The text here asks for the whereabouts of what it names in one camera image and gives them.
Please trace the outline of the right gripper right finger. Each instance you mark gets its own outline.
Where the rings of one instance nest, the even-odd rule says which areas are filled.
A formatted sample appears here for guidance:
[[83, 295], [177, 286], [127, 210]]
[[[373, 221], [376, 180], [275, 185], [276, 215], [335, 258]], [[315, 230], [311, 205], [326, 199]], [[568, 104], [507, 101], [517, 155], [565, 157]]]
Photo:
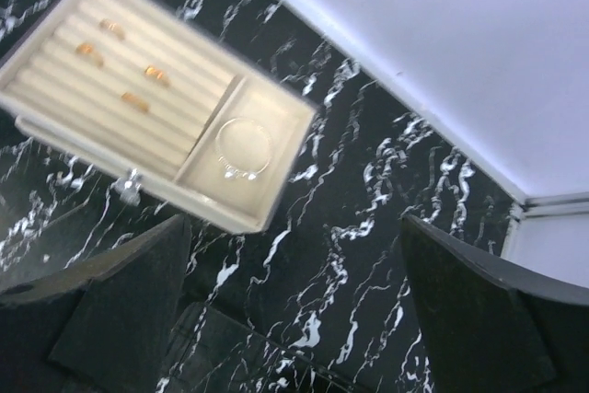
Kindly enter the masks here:
[[406, 215], [400, 248], [439, 392], [585, 392], [588, 291]]

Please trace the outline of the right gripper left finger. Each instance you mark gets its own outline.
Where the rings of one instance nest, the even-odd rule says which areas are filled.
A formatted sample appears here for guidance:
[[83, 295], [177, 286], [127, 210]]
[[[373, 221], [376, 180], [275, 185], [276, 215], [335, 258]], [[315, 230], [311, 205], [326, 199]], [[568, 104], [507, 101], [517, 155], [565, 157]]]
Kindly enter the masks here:
[[190, 248], [191, 223], [174, 215], [2, 292], [2, 391], [155, 391]]

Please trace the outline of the beige jewelry tray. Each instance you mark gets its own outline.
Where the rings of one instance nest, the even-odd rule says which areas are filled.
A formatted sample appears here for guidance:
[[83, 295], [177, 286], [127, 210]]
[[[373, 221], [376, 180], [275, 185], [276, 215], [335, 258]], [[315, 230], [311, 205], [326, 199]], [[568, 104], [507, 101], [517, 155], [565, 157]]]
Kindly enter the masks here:
[[234, 234], [267, 228], [317, 109], [156, 0], [58, 0], [1, 62], [18, 129]]

